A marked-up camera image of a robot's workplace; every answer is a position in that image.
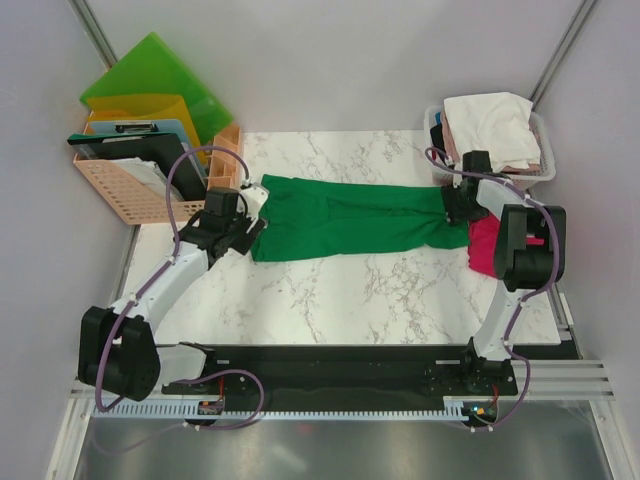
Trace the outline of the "green t shirt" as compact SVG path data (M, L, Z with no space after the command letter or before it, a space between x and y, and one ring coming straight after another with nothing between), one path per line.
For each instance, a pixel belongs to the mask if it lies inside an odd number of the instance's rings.
M251 248L256 262L385 254L470 244L466 224L447 221L440 189L330 183L265 175L266 229Z

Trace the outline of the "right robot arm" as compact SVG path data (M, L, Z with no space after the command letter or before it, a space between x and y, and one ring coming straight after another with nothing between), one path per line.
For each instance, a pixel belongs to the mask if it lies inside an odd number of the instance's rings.
M462 181L441 189L451 225L471 224L488 215L499 220L493 269L498 285L487 317L471 338L472 359L458 368L467 392L483 392L494 381L486 362L513 357L511 334L525 302L551 288L565 269L566 210L534 200L504 175L491 171L489 153L463 155Z

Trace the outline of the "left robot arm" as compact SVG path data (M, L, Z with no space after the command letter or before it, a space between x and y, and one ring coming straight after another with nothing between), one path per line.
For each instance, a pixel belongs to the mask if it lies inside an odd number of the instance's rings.
M158 386L185 380L198 393L219 382L204 347L179 342L159 347L155 332L174 304L228 251L244 255L266 222L260 211L268 192L254 183L241 190L215 187L183 227L174 244L132 292L82 317L78 378L101 395L142 401Z

